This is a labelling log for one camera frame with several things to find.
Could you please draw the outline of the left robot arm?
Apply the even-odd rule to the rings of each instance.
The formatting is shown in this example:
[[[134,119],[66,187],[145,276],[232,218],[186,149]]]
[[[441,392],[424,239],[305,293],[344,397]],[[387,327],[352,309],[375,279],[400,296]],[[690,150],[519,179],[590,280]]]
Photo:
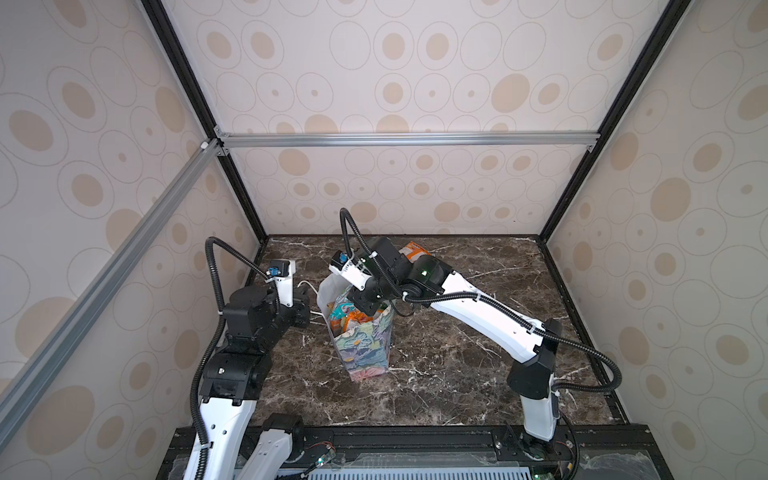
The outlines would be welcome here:
[[[220,248],[260,277],[260,282],[223,294],[214,250]],[[272,367],[271,352],[292,327],[310,323],[307,285],[293,282],[296,263],[274,260],[267,270],[211,236],[204,244],[218,324],[192,379],[189,401],[195,443],[187,479],[274,479],[303,448],[303,422],[277,414],[242,470],[235,469],[248,425]]]

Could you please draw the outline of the red yellow Fox's fruits packet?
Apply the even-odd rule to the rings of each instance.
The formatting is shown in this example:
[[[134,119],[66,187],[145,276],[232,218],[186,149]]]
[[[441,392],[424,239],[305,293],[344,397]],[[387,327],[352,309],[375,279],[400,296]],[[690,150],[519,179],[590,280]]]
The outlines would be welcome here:
[[[352,309],[346,312],[340,320],[341,331],[346,333],[361,324],[368,323],[374,320],[373,316],[366,315],[364,312],[357,309]]]

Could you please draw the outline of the orange snack packet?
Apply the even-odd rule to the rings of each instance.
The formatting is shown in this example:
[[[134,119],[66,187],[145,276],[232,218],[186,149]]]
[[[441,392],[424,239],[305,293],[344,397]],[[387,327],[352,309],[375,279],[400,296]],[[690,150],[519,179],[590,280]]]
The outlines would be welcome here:
[[[399,252],[402,253],[411,263],[415,263],[422,256],[430,255],[427,249],[413,241],[410,241],[408,244],[400,248]]]

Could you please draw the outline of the white paper bag colourful print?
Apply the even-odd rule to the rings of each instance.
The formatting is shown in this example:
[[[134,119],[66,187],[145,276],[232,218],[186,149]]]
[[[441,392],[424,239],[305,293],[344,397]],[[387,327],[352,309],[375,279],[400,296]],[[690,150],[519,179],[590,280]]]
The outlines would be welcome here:
[[[329,313],[335,300],[346,296],[352,287],[342,277],[331,274],[313,290],[311,313],[321,317],[330,335],[332,346],[352,381],[361,381],[385,374],[389,370],[389,353],[393,331],[394,309],[385,302],[373,316],[374,320],[343,333],[339,321],[330,321]]]

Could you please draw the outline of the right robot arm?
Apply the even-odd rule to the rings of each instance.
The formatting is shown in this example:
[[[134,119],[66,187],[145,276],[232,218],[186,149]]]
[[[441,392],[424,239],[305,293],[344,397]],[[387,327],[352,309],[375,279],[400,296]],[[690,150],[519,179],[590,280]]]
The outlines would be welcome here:
[[[514,310],[438,257],[423,254],[411,261],[386,237],[368,242],[346,208],[340,209],[339,220],[344,248],[334,256],[330,269],[350,284],[348,298],[354,307],[373,316],[381,307],[401,300],[456,318],[495,342],[514,361],[507,383],[520,396],[526,439],[553,439],[559,391],[609,393],[621,385],[618,365],[602,352],[561,336],[558,322],[542,322]],[[582,385],[556,379],[561,345],[604,364],[610,380]]]

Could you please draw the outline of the teal red Fox's packet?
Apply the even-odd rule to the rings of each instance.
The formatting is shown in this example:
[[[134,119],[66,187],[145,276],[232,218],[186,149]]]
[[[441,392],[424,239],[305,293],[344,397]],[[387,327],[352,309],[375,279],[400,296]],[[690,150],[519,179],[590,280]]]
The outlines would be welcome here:
[[[330,308],[329,320],[330,321],[347,321],[356,320],[359,317],[360,311],[356,308],[354,303],[346,296],[341,296],[335,300]]]

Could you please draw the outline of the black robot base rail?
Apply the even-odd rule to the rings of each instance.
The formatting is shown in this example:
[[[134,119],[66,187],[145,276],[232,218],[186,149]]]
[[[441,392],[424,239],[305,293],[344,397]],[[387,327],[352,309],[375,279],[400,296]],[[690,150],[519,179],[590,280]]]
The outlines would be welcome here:
[[[649,427],[560,425],[534,461],[518,426],[307,427],[276,475],[312,479],[669,479]]]

